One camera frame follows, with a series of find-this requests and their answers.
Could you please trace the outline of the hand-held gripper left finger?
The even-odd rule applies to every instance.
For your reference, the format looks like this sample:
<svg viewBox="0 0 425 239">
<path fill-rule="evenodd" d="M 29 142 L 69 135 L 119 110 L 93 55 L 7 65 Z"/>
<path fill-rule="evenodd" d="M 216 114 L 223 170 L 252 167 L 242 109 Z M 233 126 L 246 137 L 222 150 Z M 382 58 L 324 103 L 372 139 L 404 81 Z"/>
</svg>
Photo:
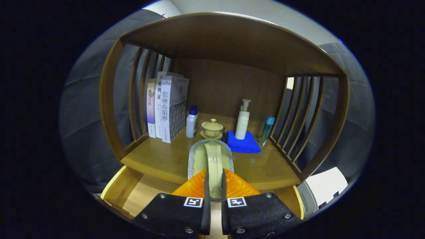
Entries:
<svg viewBox="0 0 425 239">
<path fill-rule="evenodd" d="M 203 239 L 211 231 L 209 173 L 203 170 L 185 183 L 199 182 L 202 197 L 157 194 L 132 222 L 161 239 Z"/>
</svg>

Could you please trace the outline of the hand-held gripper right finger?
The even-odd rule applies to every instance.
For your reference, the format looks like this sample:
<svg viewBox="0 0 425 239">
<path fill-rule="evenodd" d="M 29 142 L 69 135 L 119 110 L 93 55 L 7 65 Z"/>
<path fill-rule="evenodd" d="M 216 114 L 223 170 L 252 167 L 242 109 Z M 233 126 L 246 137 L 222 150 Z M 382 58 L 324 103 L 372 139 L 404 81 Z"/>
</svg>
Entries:
<svg viewBox="0 0 425 239">
<path fill-rule="evenodd" d="M 276 239 L 303 220 L 296 186 L 259 193 L 224 169 L 222 188 L 222 231 L 229 239 Z"/>
</svg>

